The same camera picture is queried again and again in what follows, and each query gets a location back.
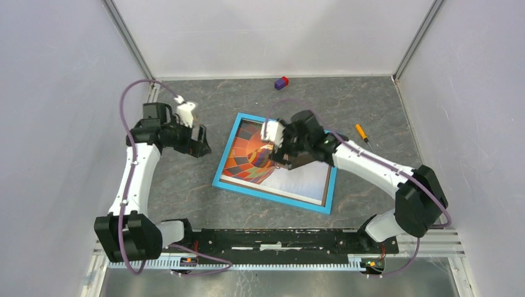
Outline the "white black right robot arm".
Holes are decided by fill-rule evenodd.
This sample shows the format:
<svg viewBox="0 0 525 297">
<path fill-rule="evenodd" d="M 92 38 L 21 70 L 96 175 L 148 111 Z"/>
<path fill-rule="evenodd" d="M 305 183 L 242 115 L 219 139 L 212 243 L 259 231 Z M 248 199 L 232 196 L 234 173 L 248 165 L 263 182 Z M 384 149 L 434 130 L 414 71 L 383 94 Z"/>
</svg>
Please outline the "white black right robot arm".
<svg viewBox="0 0 525 297">
<path fill-rule="evenodd" d="M 446 215 L 448 202 L 430 167 L 412 168 L 380 157 L 323 128 L 311 110 L 296 113 L 290 122 L 266 119 L 261 140 L 272 144 L 271 160 L 287 169 L 297 157 L 307 155 L 374 184 L 394 199 L 393 209 L 373 215 L 359 228 L 358 246 L 365 252 L 404 233 L 422 238 Z"/>
</svg>

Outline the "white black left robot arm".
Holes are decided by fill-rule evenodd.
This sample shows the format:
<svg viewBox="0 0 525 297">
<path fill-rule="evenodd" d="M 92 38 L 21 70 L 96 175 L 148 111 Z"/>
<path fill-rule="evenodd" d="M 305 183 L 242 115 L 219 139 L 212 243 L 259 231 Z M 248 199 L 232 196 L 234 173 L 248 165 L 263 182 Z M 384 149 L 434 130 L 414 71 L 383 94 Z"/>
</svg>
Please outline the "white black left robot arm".
<svg viewBox="0 0 525 297">
<path fill-rule="evenodd" d="M 112 263 L 157 259 L 172 244 L 180 252 L 194 246 L 194 235 L 184 219 L 154 223 L 147 206 L 157 163 L 164 149 L 195 158 L 211 153 L 206 127 L 198 125 L 193 139 L 197 105 L 186 101 L 175 109 L 165 103 L 145 103 L 143 117 L 126 135 L 126 165 L 115 201 L 108 214 L 97 217 L 94 231 Z"/>
</svg>

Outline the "red purple toy block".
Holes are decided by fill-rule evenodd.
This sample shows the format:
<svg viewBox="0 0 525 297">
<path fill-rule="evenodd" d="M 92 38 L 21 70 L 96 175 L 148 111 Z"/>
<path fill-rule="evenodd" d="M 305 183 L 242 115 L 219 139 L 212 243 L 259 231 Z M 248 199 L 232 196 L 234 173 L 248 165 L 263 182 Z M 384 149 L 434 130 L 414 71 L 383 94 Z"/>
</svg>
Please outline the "red purple toy block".
<svg viewBox="0 0 525 297">
<path fill-rule="evenodd" d="M 289 79 L 286 76 L 282 76 L 274 82 L 274 88 L 276 90 L 282 90 L 289 84 Z"/>
</svg>

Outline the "yellow handled screwdriver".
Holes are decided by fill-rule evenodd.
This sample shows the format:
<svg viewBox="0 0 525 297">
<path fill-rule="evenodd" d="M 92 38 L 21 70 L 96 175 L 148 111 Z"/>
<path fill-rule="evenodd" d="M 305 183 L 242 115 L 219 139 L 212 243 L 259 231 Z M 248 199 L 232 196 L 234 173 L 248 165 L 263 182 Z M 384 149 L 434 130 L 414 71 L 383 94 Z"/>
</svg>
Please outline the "yellow handled screwdriver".
<svg viewBox="0 0 525 297">
<path fill-rule="evenodd" d="M 366 143 L 367 146 L 372 150 L 373 147 L 371 146 L 370 140 L 369 140 L 368 136 L 366 135 L 366 133 L 365 133 L 364 129 L 362 128 L 362 126 L 359 125 L 359 124 L 356 124 L 355 125 L 355 129 L 358 132 L 359 136 L 364 141 L 364 143 Z"/>
</svg>

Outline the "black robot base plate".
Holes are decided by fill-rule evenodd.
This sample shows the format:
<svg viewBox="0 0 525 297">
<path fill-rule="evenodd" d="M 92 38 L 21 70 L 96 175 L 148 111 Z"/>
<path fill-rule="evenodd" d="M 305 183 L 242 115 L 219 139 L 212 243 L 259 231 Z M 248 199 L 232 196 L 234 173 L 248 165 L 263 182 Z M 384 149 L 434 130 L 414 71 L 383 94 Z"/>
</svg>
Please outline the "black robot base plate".
<svg viewBox="0 0 525 297">
<path fill-rule="evenodd" d="M 349 255 L 398 254 L 395 237 L 364 246 L 364 234 L 354 229 L 201 229 L 178 242 L 197 251 L 198 264 L 346 264 Z"/>
</svg>

